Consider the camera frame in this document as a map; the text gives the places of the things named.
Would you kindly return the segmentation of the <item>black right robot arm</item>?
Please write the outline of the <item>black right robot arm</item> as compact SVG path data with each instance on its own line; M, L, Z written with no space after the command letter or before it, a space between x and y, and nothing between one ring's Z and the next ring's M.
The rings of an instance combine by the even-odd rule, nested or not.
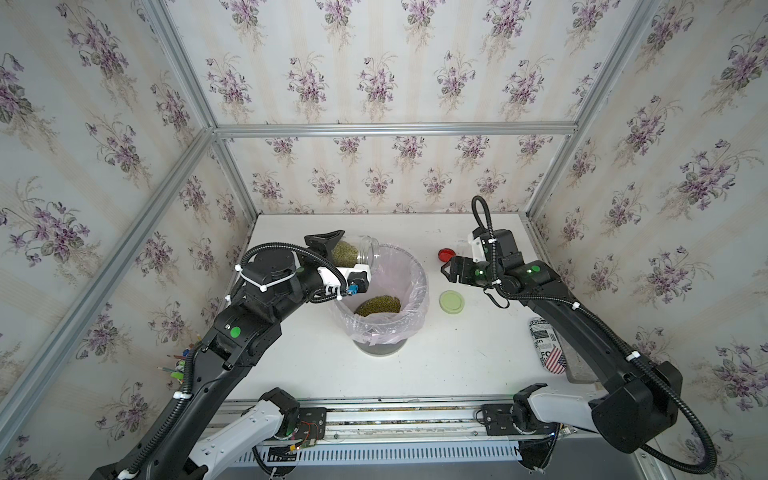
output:
M706 475L715 470L717 450L704 424L681 397L682 375L670 362L656 363L618 336L578 301L547 263L525 262L514 235L493 226L486 200L476 195L471 210L477 223L469 237L472 254L455 256L441 271L451 283L482 289L497 304L518 302L545 320L587 363L607 393L586 401L586 430L623 452L641 450L681 472ZM650 440L684 416L702 445L696 463L671 458Z

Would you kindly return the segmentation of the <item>light green jar lid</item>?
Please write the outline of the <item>light green jar lid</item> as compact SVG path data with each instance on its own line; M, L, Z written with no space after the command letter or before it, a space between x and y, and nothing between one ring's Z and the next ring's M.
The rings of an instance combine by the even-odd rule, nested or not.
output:
M438 302L440 308L450 315L458 315L465 308L464 297L454 290L446 290L442 292L439 295Z

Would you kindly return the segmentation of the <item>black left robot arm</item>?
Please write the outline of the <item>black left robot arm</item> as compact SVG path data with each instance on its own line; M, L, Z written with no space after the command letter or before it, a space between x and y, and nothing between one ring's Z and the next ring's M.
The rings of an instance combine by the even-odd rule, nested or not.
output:
M375 238L336 230L304 241L267 242L243 254L227 306L185 358L180 389L137 445L92 478L214 479L251 447L291 434L299 403L281 388L263 394L244 418L213 435L204 432L279 339L284 320L306 304L368 290L380 258Z

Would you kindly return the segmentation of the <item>red jar lid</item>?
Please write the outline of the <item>red jar lid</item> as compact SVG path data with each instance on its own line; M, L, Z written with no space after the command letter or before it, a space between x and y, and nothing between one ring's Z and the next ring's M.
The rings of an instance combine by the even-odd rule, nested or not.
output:
M438 259L442 263L450 262L456 256L456 252L450 248L440 249L438 252Z

